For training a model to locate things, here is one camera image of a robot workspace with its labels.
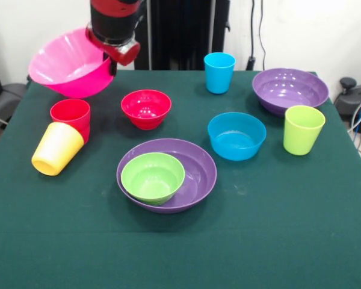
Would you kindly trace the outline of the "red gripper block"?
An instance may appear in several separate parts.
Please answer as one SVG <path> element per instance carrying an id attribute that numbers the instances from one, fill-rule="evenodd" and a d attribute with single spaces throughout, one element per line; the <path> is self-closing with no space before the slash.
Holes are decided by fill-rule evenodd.
<path id="1" fill-rule="evenodd" d="M 91 26 L 86 27 L 85 36 L 95 47 L 103 52 L 103 60 L 110 57 L 110 75 L 116 75 L 117 63 L 127 66 L 136 59 L 140 52 L 140 44 L 135 39 L 135 33 L 122 44 L 110 44 L 99 40 Z"/>

